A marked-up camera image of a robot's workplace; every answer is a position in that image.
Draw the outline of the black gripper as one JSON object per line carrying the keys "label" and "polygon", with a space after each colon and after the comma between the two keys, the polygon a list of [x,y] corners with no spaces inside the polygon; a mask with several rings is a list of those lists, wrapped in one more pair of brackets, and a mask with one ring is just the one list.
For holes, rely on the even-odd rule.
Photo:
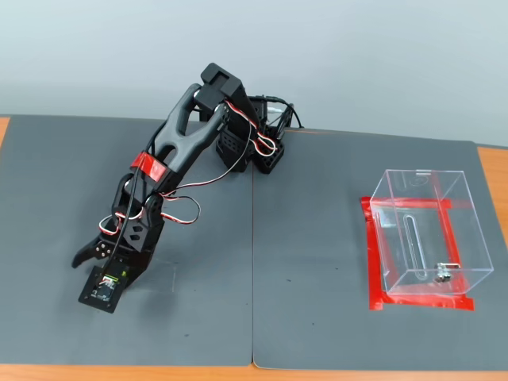
{"label": "black gripper", "polygon": [[[126,276],[126,288],[132,286],[147,270],[163,227],[164,222],[161,218],[151,223],[143,217],[139,220],[129,220],[126,224],[124,234],[114,253],[116,261],[130,266]],[[109,257],[116,240],[116,235],[98,234],[77,251],[71,266],[77,268],[92,258],[100,260]]]}

